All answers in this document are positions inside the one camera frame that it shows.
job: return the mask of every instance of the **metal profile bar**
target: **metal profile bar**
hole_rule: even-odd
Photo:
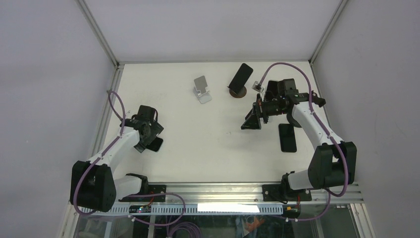
[[[109,86],[109,90],[117,91],[119,87],[119,83],[122,77],[122,71],[124,70],[124,65],[119,65],[118,68],[114,71],[113,78],[111,81],[111,85]],[[94,156],[105,142],[106,130],[109,125],[109,118],[111,117],[111,106],[105,101],[104,109],[102,111],[101,120],[99,122],[97,128],[97,136],[95,138],[95,142],[93,145],[91,156]]]
[[[173,192],[182,196],[188,204],[201,202],[247,202],[250,204],[263,201],[263,184],[276,184],[277,182],[233,182],[233,183],[150,183],[165,184],[166,192]],[[334,192],[340,192],[342,186],[331,188]],[[327,192],[325,190],[311,191],[312,201],[301,204],[325,204]],[[167,197],[165,204],[180,204],[176,197]],[[332,197],[331,204],[364,203],[359,185],[353,183],[348,186],[347,192],[342,197]]]
[[[364,204],[350,204],[354,222],[360,238],[375,238],[375,232]]]
[[[150,223],[156,222],[156,216],[150,216]],[[147,234],[147,238],[154,238],[155,237],[155,226],[150,225],[149,226],[149,232]]]
[[[95,34],[96,38],[98,39],[99,43],[101,44],[102,48],[104,49],[106,55],[108,56],[109,60],[111,60],[112,64],[115,68],[118,67],[118,61],[111,50],[108,42],[106,41],[101,29],[99,28],[95,18],[92,15],[88,5],[84,0],[75,0],[76,3],[79,5],[80,10],[82,11],[83,15],[85,16],[86,20],[88,21],[93,33]]]
[[[221,62],[302,62],[308,59],[198,59],[198,60],[162,60],[162,61],[120,61],[120,64],[149,64],[149,63],[221,63]]]
[[[315,227],[316,227],[316,235],[318,238],[324,238],[324,231],[322,230],[321,220],[315,219],[314,220]]]
[[[324,33],[322,34],[321,39],[319,40],[318,44],[315,47],[315,51],[312,53],[311,58],[309,59],[309,63],[312,65],[316,58],[319,55],[319,52],[321,51],[322,47],[324,46],[328,36],[330,35],[332,29],[334,28],[335,24],[337,23],[339,17],[341,16],[341,13],[343,12],[345,6],[350,0],[341,0],[339,3],[337,9],[335,10],[331,20],[329,21],[327,28],[325,29]]]

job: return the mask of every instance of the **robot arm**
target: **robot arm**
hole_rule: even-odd
[[[101,159],[87,173],[77,193],[78,206],[107,212],[115,200],[139,192],[147,193],[147,177],[127,174],[114,179],[112,174],[132,147],[140,153],[145,149],[159,150],[163,140],[157,136],[163,131],[163,127],[157,122],[157,118],[154,119],[155,115],[157,112],[154,108],[140,106],[136,115],[125,120],[123,133],[120,134],[118,130],[118,140],[110,142],[87,161],[77,161],[74,164],[71,176],[71,204],[82,174],[97,158]]]
[[[316,93],[299,93],[294,79],[282,81],[269,81],[264,100],[257,94],[257,101],[253,109],[245,118],[242,129],[261,129],[260,118],[264,123],[269,116],[287,115],[287,120],[295,127],[302,127],[314,147],[314,155],[307,170],[298,173],[292,172],[282,176],[281,197],[284,201],[295,199],[296,194],[304,189],[328,188],[344,185],[345,174],[343,162],[337,148],[330,140],[332,136],[338,143],[346,158],[348,168],[348,184],[354,181],[357,149],[353,142],[344,140],[334,133],[327,123],[321,122],[330,132],[328,136],[319,122],[312,115],[309,107],[309,97],[312,97],[313,109],[316,105],[325,105],[325,99],[319,98]]]

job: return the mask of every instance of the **black smartphone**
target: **black smartphone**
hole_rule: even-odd
[[[252,72],[254,72],[254,70],[246,63],[243,63],[241,67],[239,67],[238,72],[236,72],[228,88],[232,89],[234,93],[238,94],[245,86],[245,83],[248,81]]]
[[[295,129],[291,124],[279,124],[280,147],[283,152],[295,153],[296,147]]]

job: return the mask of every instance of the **purple cable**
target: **purple cable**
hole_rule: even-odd
[[[121,108],[122,108],[122,117],[115,111],[115,108],[114,108],[114,106],[112,105],[112,103],[111,103],[111,98],[110,98],[110,96],[111,96],[111,94],[114,94],[117,98],[118,98],[118,100],[119,100],[119,102],[120,102],[120,104],[121,104]],[[109,104],[110,104],[110,106],[111,106],[111,108],[112,108],[112,110],[114,111],[114,113],[115,113],[115,115],[121,120],[121,130],[120,130],[120,136],[122,135],[122,133],[124,132],[124,124],[125,124],[125,108],[124,108],[124,104],[122,103],[122,100],[121,100],[121,98],[120,98],[120,96],[116,93],[116,92],[114,92],[114,91],[108,91],[108,101],[109,101]],[[90,165],[89,165],[89,167],[85,170],[85,172],[82,174],[82,176],[80,177],[80,179],[79,179],[79,182],[77,183],[77,185],[76,185],[76,188],[74,189],[74,195],[73,195],[73,206],[74,206],[74,209],[76,210],[76,212],[77,213],[79,213],[80,215],[82,215],[82,216],[88,216],[88,215],[92,215],[93,213],[95,213],[96,211],[95,210],[93,210],[93,211],[90,211],[90,212],[82,212],[80,209],[79,209],[79,207],[77,206],[77,195],[79,194],[79,189],[80,189],[80,186],[82,185],[82,183],[83,183],[83,181],[85,180],[85,178],[86,178],[86,176],[88,175],[88,173],[89,173],[89,171],[93,168],[93,166],[97,163],[97,162],[99,162],[99,160],[101,160],[101,158],[111,149],[111,147],[118,141],[120,139],[120,137],[118,136],[117,138],[115,138],[103,151],[102,151],[102,153],[101,153],[101,157],[98,157],[97,159],[95,159],[94,161],[93,161],[93,163],[91,163]]]
[[[173,228],[170,229],[168,237],[172,237],[178,230],[188,231],[191,238],[201,238],[200,228],[192,222],[182,222],[175,225]]]
[[[292,65],[292,64],[290,64],[290,63],[277,62],[277,63],[274,63],[274,64],[270,65],[270,67],[268,67],[268,69],[265,71],[265,73],[264,73],[263,77],[261,78],[259,85],[261,85],[261,84],[263,83],[263,81],[264,81],[265,77],[266,77],[266,76],[267,76],[267,74],[268,74],[268,71],[270,71],[270,69],[271,69],[273,66],[276,66],[276,65],[279,65],[279,64],[282,64],[282,65],[287,65],[287,66],[290,66],[290,67],[292,67],[292,68],[296,69],[297,71],[299,71],[299,72],[303,75],[303,77],[306,79],[306,82],[308,83],[309,94],[310,94],[310,96],[309,96],[309,109],[311,110],[311,113],[312,113],[312,115],[314,116],[315,120],[316,120],[316,121],[318,122],[318,124],[322,127],[322,129],[323,129],[323,130],[325,131],[325,133],[327,134],[328,138],[329,138],[329,139],[331,140],[331,142],[334,144],[335,148],[337,148],[338,153],[340,154],[340,157],[341,157],[341,159],[343,160],[343,167],[344,167],[344,186],[343,186],[343,190],[341,190],[341,193],[339,193],[339,194],[336,194],[336,193],[331,192],[328,188],[327,188],[327,189],[325,189],[325,190],[326,190],[326,191],[328,191],[328,193],[330,193],[330,194],[331,194],[331,195],[333,195],[333,196],[336,196],[336,197],[341,197],[341,196],[343,196],[343,195],[346,193],[346,191],[347,191],[347,185],[348,185],[348,183],[349,183],[349,170],[348,170],[348,168],[347,168],[347,161],[346,161],[346,158],[345,158],[345,156],[344,156],[344,153],[343,153],[343,151],[341,150],[340,146],[338,145],[337,141],[335,141],[335,139],[331,136],[330,131],[326,128],[326,126],[324,125],[324,123],[322,123],[321,119],[318,117],[318,115],[317,115],[317,114],[316,114],[316,112],[314,111],[314,107],[312,106],[312,87],[311,87],[311,83],[309,82],[309,79],[308,79],[308,77],[306,76],[306,74],[305,74],[305,73],[304,73],[304,72],[303,72],[300,68],[298,68],[298,67],[296,67],[296,66],[294,66],[294,65]]]
[[[187,207],[185,205],[185,200],[178,194],[176,193],[172,193],[172,192],[167,192],[167,193],[158,193],[158,194],[148,194],[148,195],[130,195],[128,197],[138,197],[138,198],[145,198],[145,197],[158,197],[158,196],[164,196],[164,195],[170,195],[170,196],[175,196],[178,197],[179,199],[181,199],[182,201],[182,205],[184,206],[184,208],[182,209],[182,213],[181,215],[179,215],[179,217],[177,219],[175,219],[175,221],[173,222],[169,222],[166,224],[157,224],[157,223],[150,223],[150,222],[145,222],[143,220],[137,219],[134,217],[134,220],[141,222],[143,224],[149,225],[149,226],[156,226],[156,227],[166,227],[166,226],[170,226],[172,224],[175,224],[177,221],[179,221],[179,219],[181,219],[182,216],[184,216],[185,211],[187,210]]]
[[[111,106],[112,111],[114,112],[114,114],[118,117],[118,119],[120,119],[121,121],[121,130],[120,130],[120,134],[122,135],[122,132],[124,130],[124,125],[125,125],[125,108],[124,108],[124,104],[122,103],[122,100],[120,98],[120,96],[112,90],[108,90],[108,102],[109,105]],[[114,106],[112,105],[112,101],[111,101],[111,94],[114,94],[117,99],[119,100],[119,103],[121,104],[121,109],[122,109],[122,117],[118,114],[118,112],[115,110]]]

